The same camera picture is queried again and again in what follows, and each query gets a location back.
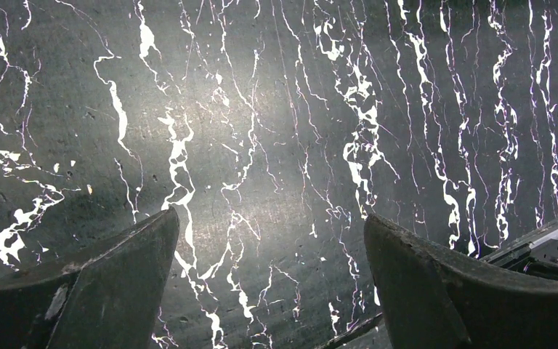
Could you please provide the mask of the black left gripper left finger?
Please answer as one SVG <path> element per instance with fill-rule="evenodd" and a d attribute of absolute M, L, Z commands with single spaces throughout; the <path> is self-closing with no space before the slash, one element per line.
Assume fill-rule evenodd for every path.
<path fill-rule="evenodd" d="M 0 348 L 147 348 L 178 236 L 167 209 L 0 278 Z"/>

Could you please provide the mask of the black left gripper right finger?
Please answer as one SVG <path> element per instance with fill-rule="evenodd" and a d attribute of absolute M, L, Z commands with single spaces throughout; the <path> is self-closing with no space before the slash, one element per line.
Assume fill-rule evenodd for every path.
<path fill-rule="evenodd" d="M 476 260 L 376 215 L 364 243 L 394 348 L 558 348 L 558 281 Z"/>

